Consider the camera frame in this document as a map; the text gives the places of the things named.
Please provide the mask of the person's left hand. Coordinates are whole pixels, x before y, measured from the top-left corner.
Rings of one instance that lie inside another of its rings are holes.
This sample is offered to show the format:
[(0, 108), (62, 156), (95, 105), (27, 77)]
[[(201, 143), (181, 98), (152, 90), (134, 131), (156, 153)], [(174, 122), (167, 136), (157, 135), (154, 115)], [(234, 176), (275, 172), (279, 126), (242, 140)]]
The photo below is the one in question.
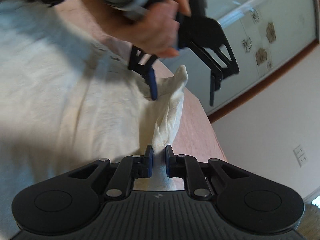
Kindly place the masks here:
[(165, 0), (155, 3), (138, 22), (130, 23), (103, 0), (81, 0), (99, 27), (108, 35), (132, 43), (147, 54), (160, 58), (177, 57), (174, 48), (178, 35), (178, 12), (190, 16), (189, 0)]

